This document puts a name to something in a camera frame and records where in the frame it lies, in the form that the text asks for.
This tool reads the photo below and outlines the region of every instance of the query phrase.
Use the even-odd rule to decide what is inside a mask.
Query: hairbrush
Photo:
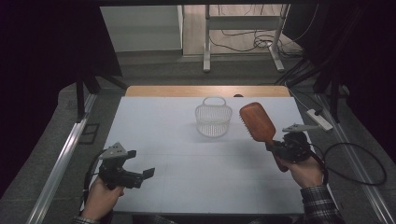
[[[264,142],[267,150],[271,150],[270,148],[280,145],[280,142],[273,140],[276,128],[260,103],[254,102],[243,106],[239,110],[239,115],[245,123],[250,136],[256,142]],[[289,168],[281,164],[273,150],[271,150],[271,152],[274,155],[279,170],[287,172]]]

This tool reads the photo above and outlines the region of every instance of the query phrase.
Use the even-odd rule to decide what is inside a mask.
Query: white basket
[[[207,99],[219,98],[221,105],[208,105]],[[207,137],[220,137],[227,133],[233,110],[226,105],[221,96],[209,96],[195,109],[198,132]]]

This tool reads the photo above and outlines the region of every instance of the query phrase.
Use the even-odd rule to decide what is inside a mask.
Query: sleeve
[[[344,224],[326,186],[301,189],[306,224]]]
[[[72,224],[100,224],[98,221],[93,221],[85,217],[73,217]]]

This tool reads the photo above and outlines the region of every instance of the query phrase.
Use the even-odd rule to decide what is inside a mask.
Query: white tabletop
[[[265,144],[255,142],[239,109],[259,102],[276,126],[303,120],[292,97],[225,98],[233,109],[229,131],[218,138],[196,129],[195,108],[204,97],[123,97],[105,148],[120,142],[137,155],[123,168],[154,177],[126,189],[116,212],[143,214],[301,214],[300,187],[278,170]]]

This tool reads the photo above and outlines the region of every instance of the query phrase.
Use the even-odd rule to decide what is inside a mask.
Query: human hand
[[[123,195],[124,187],[116,186],[108,189],[105,182],[97,176],[90,187],[90,194],[81,216],[90,220],[99,221],[116,205],[117,200]]]
[[[305,161],[291,162],[280,159],[282,165],[287,166],[291,171],[291,176],[300,185],[306,189],[322,184],[322,171],[317,161],[309,157]]]

